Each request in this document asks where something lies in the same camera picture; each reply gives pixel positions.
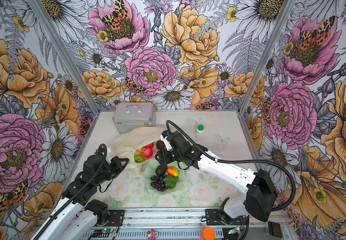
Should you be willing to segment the translucent yellow plastic bag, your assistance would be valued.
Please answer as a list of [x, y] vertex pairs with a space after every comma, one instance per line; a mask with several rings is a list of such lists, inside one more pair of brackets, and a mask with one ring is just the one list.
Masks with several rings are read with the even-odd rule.
[[143, 163], [135, 162], [134, 153], [141, 147], [159, 141], [163, 131], [164, 128], [161, 127], [139, 127], [120, 135], [108, 144], [108, 148], [111, 151], [109, 159], [113, 157], [129, 159], [126, 170], [132, 169], [134, 172], [140, 172]]

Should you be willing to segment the dark brown fruit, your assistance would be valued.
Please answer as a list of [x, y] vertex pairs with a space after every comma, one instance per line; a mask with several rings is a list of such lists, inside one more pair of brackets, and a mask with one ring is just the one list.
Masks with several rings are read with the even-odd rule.
[[164, 150], [166, 148], [165, 143], [163, 141], [157, 141], [156, 142], [156, 148], [158, 150]]

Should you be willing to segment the green bumpy fruit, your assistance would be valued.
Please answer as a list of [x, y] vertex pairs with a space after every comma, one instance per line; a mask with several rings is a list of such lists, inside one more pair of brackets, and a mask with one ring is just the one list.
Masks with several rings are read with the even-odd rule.
[[136, 163], [140, 164], [143, 163], [146, 159], [142, 155], [134, 155], [134, 160]]

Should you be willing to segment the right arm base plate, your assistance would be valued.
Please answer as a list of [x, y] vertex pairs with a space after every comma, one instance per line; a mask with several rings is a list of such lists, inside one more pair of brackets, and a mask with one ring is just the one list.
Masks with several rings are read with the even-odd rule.
[[208, 226], [245, 226], [247, 225], [247, 217], [240, 216], [232, 219], [219, 209], [205, 209], [205, 223]]

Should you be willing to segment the light green wavy plate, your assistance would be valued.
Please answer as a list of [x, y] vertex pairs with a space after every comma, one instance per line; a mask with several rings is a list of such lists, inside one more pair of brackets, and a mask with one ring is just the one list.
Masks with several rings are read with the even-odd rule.
[[178, 191], [186, 175], [176, 162], [166, 164], [165, 167], [157, 160], [151, 160], [145, 169], [144, 180], [149, 190], [163, 195]]

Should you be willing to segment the dark purple grape bunch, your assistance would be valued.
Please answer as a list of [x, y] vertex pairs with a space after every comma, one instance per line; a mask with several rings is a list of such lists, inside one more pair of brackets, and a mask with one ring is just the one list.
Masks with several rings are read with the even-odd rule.
[[178, 177], [172, 177], [170, 175], [164, 175], [163, 177], [154, 175], [151, 177], [151, 187], [159, 192], [164, 192], [165, 190], [175, 188], [178, 180]]

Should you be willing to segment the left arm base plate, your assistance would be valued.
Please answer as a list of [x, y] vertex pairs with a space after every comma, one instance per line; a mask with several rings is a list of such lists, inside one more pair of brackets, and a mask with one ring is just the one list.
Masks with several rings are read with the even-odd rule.
[[121, 227], [125, 210], [105, 210], [98, 214], [98, 227]]

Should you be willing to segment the small yellow orange mango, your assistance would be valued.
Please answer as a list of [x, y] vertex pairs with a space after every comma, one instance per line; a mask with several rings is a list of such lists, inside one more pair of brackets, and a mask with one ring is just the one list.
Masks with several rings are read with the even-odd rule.
[[167, 173], [172, 177], [178, 177], [179, 176], [179, 171], [175, 167], [168, 167]]

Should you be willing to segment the red pink apple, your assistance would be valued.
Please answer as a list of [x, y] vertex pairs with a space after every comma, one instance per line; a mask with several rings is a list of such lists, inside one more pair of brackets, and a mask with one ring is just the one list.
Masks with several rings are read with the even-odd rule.
[[153, 156], [154, 152], [152, 149], [150, 148], [145, 148], [145, 150], [143, 151], [143, 156], [146, 158], [146, 159], [149, 159]]

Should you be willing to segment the crinkled red fruit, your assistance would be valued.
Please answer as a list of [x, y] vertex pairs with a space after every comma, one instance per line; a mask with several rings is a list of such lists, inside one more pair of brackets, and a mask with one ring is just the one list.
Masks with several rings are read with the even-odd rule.
[[150, 143], [150, 144], [145, 146], [145, 149], [153, 149], [154, 146], [155, 146], [155, 143]]

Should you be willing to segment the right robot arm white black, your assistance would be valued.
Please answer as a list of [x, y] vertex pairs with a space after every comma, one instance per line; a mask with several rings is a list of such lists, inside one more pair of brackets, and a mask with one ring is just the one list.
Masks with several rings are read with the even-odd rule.
[[161, 164], [172, 162], [185, 163], [187, 168], [194, 167], [211, 173], [237, 188], [244, 196], [233, 199], [226, 197], [220, 208], [219, 217], [224, 224], [230, 225], [238, 217], [250, 215], [261, 222], [267, 222], [277, 193], [267, 172], [244, 169], [234, 164], [222, 163], [207, 148], [191, 145], [188, 141], [175, 144], [167, 140], [157, 141], [159, 149], [156, 160]]

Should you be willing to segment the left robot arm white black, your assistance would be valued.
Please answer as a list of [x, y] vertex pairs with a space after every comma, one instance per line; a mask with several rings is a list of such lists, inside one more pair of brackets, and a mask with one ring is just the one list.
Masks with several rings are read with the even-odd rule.
[[33, 236], [33, 240], [56, 240], [73, 219], [83, 209], [88, 200], [97, 192], [98, 186], [114, 180], [128, 165], [129, 159], [92, 155], [84, 162], [83, 170], [68, 185], [52, 214]]

